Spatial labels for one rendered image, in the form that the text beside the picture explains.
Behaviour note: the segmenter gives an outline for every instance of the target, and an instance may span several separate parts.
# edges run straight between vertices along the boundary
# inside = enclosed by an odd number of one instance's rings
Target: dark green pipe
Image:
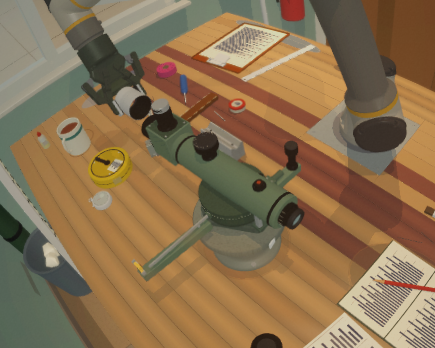
[[[0,236],[21,253],[30,233],[0,204]]]

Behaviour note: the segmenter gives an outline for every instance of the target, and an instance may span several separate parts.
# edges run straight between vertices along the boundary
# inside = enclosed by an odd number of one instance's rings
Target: red pencil
[[[374,280],[374,281],[390,286],[399,286],[399,287],[406,287],[408,289],[435,292],[434,287],[418,286],[418,285],[411,285],[410,283],[401,283],[401,282],[385,281],[385,280]]]

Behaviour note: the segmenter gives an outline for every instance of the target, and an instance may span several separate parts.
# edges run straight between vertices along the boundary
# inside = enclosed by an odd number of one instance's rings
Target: yellow tin
[[[122,148],[107,148],[99,152],[88,166],[91,180],[101,188],[113,188],[127,180],[132,161]]]

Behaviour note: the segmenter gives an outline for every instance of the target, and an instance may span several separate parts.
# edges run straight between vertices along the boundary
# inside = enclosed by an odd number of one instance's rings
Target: wooden tabletop
[[[270,332],[286,347],[301,348],[338,318],[338,301],[394,239],[435,266],[435,93],[399,76],[404,116],[420,125],[386,171],[377,176],[307,134],[344,98],[346,85],[331,49],[310,41],[308,52],[245,83],[240,78],[296,49],[283,43],[239,74],[191,59],[237,26],[224,14],[141,59],[142,85],[184,114],[209,92],[219,99],[195,118],[198,131],[214,122],[245,142],[243,160],[272,175],[286,164],[283,145],[299,145],[301,173],[285,189],[306,212],[285,229],[278,256],[252,272],[222,266],[199,241],[145,282],[132,259],[146,263],[192,226],[200,179],[162,157],[151,158],[141,123],[115,116],[106,106],[82,109],[86,96],[45,121],[12,147],[40,207],[96,297],[135,347],[243,348]],[[177,74],[155,76],[172,61]],[[179,76],[188,77],[187,106]],[[244,98],[234,115],[228,101]],[[56,127],[80,119],[92,145],[82,156],[67,154]],[[36,132],[51,143],[43,149]],[[110,189],[111,207],[88,201],[99,192],[88,175],[102,149],[129,153],[128,180]],[[382,347],[390,347],[370,330]]]

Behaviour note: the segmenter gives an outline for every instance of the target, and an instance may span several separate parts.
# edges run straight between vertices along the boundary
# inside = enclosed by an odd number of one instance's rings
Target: white mug
[[[76,125],[71,130],[62,133],[62,130],[72,123]],[[59,139],[62,140],[62,146],[65,151],[70,155],[79,156],[85,153],[91,145],[90,138],[78,118],[66,119],[57,127],[56,132]]]

